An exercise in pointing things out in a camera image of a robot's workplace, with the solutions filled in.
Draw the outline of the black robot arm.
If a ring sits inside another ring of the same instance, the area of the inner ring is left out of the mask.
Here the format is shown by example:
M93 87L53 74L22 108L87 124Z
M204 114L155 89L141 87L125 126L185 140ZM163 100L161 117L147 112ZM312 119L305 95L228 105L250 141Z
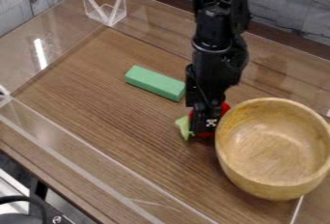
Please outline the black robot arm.
M229 105L226 91L240 84L249 62L242 37L250 22L248 0L193 0L197 32L193 63L186 67L189 131L210 137Z

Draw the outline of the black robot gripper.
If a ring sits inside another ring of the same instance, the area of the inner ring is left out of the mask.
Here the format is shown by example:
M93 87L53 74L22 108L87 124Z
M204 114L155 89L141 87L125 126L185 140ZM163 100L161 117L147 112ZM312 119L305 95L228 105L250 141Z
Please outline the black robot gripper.
M224 116L224 104L214 100L226 99L226 91L238 85L248 62L244 39L234 39L224 53L194 50L193 63L186 67L186 106L193 107L190 130L196 135L214 134Z

